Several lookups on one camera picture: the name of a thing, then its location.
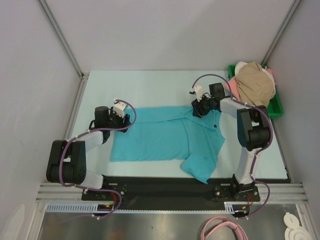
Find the teal polo shirt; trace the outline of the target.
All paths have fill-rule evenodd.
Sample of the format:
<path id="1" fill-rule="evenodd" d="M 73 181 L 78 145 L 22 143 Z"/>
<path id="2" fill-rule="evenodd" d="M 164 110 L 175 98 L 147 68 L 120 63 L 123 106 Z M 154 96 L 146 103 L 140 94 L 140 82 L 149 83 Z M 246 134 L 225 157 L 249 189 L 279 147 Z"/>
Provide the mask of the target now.
<path id="1" fill-rule="evenodd" d="M 191 106 L 144 107 L 135 113 L 134 125 L 114 134 L 111 162 L 181 160 L 183 172 L 207 184 L 225 142 L 219 111 L 202 118 L 193 116 Z"/>

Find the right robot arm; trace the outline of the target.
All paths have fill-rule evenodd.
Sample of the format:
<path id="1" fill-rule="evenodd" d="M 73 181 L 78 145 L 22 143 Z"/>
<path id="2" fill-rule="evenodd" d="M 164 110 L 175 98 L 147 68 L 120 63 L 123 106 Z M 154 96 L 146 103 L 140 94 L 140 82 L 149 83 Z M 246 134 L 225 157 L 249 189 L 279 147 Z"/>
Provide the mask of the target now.
<path id="1" fill-rule="evenodd" d="M 251 106 L 225 95 L 221 83 L 211 84 L 209 89 L 210 94 L 206 96 L 202 86 L 192 85 L 190 94 L 196 96 L 191 102 L 192 115 L 203 118 L 216 110 L 236 119 L 237 139 L 242 149 L 229 190 L 235 200 L 242 201 L 254 190 L 255 164 L 259 153 L 268 148 L 273 140 L 270 119 L 265 106 Z"/>

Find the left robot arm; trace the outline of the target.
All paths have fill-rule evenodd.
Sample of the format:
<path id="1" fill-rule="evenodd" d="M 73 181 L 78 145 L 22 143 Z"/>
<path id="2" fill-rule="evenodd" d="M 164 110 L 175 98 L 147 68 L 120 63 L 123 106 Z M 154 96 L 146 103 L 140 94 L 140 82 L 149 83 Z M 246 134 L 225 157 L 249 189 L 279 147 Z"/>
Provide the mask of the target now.
<path id="1" fill-rule="evenodd" d="M 98 106 L 86 132 L 69 140 L 53 141 L 46 169 L 47 181 L 93 189 L 98 199 L 107 199 L 111 188 L 104 184 L 103 175 L 87 169 L 87 153 L 105 144 L 111 131 L 127 131 L 132 125 L 130 115 L 125 113 L 127 106 L 119 101 L 111 108 Z"/>

